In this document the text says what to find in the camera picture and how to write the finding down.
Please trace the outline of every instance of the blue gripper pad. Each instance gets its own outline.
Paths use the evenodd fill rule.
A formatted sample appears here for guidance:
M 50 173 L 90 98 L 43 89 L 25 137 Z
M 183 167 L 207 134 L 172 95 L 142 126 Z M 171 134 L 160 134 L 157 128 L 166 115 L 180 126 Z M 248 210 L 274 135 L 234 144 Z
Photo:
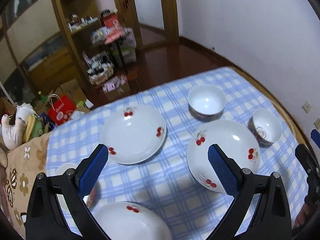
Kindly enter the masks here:
M 108 148 L 103 144 L 99 144 L 93 153 L 79 164 L 77 175 L 81 177 L 76 178 L 76 180 L 78 179 L 78 194 L 81 199 L 92 191 L 103 167 L 107 163 L 108 156 Z
M 311 139 L 316 143 L 316 145 L 320 149 L 320 134 L 316 129 L 313 129 L 311 131 Z
M 208 160 L 228 195 L 237 197 L 238 180 L 214 145 L 208 149 Z

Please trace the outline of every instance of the white plate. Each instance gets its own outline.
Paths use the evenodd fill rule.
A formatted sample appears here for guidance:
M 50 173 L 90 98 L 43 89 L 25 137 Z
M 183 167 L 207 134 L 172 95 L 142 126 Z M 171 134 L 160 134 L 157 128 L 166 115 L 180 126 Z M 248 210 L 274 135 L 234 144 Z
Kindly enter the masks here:
M 100 141 L 109 158 L 120 164 L 135 164 L 150 158 L 162 146 L 167 127 L 160 112 L 150 106 L 128 107 L 105 122 Z
M 73 168 L 76 169 L 78 167 L 77 164 L 75 163 L 64 163 L 63 165 L 61 165 L 59 168 L 56 169 L 55 175 L 62 175 L 67 169 Z M 58 201 L 60 204 L 60 207 L 65 210 L 65 211 L 69 211 L 67 203 L 63 197 L 63 195 L 58 194 Z M 89 196 L 85 196 L 83 198 L 83 201 L 86 203 L 88 201 Z
M 220 113 L 226 106 L 227 99 L 224 92 L 212 85 L 201 85 L 189 91 L 190 107 L 203 115 Z
M 254 135 L 238 122 L 220 119 L 200 126 L 189 142 L 188 166 L 193 177 L 202 186 L 225 193 L 208 161 L 208 149 L 212 144 L 218 144 L 240 168 L 249 168 L 253 173 L 257 173 L 260 165 L 260 148 Z
M 138 204 L 107 204 L 93 216 L 112 240 L 172 240 L 171 232 L 163 220 Z

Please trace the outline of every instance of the red paper bag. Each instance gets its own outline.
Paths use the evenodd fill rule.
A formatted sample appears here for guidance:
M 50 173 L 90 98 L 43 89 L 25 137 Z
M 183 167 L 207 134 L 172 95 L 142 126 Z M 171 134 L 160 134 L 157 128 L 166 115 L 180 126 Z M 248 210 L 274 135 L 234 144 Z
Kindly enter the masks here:
M 52 104 L 52 99 L 49 100 L 51 101 L 51 108 L 48 110 L 48 115 L 57 125 L 61 125 L 69 120 L 76 106 L 66 95 L 60 98 L 52 94 L 50 97 L 57 97 L 58 100 L 54 104 Z

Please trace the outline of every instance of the white bowl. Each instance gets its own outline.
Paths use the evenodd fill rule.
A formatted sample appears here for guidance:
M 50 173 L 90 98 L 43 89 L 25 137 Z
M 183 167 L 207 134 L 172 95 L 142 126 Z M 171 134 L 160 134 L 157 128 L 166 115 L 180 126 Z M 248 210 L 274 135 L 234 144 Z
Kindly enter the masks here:
M 208 116 L 220 113 L 226 106 L 224 92 L 212 85 L 194 87 L 188 94 L 188 102 L 192 110 Z
M 187 161 L 190 172 L 202 186 L 225 193 L 208 160 L 208 149 L 212 144 L 218 144 L 240 168 L 249 168 L 255 174 L 258 172 L 260 147 L 256 138 L 243 124 L 219 119 L 199 126 L 188 145 Z
M 135 203 L 107 204 L 93 216 L 112 240 L 172 240 L 164 221 L 151 210 Z
M 281 137 L 281 125 L 278 119 L 265 108 L 260 108 L 254 112 L 252 131 L 262 144 L 273 144 Z

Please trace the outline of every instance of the cherry pattern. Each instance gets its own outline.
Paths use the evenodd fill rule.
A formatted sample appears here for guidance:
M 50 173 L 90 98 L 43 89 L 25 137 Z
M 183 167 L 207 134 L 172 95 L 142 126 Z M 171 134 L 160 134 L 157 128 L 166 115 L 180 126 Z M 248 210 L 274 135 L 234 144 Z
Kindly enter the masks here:
M 115 150 L 112 147 L 108 147 L 108 151 L 109 151 L 109 153 L 111 155 L 115 155 L 116 154 Z
M 136 206 L 129 206 L 128 205 L 128 206 L 126 206 L 126 208 L 127 208 L 127 210 L 133 211 L 135 213 L 139 213 L 140 212 L 140 210 Z
M 125 110 L 124 110 L 124 116 L 127 117 L 127 116 L 133 116 L 134 114 L 134 110 L 135 108 L 133 107 L 127 107 Z
M 201 132 L 199 132 L 199 133 L 197 134 L 196 144 L 197 144 L 198 146 L 200 146 L 201 143 L 205 142 L 205 132 L 206 132 L 206 131 L 207 131 L 207 130 L 201 131 Z
M 159 126 L 158 128 L 157 128 L 157 137 L 161 137 L 161 135 L 163 134 L 163 131 L 164 131 L 164 129 L 163 129 L 163 127 L 162 126 Z
M 256 151 L 256 149 L 250 148 L 248 153 L 249 160 L 255 160 L 258 157 L 258 151 Z
M 206 187 L 213 187 L 216 188 L 217 184 L 213 183 L 210 179 L 205 179 L 204 177 L 202 177 L 200 175 L 199 179 L 201 180 L 201 182 L 204 184 L 204 186 Z

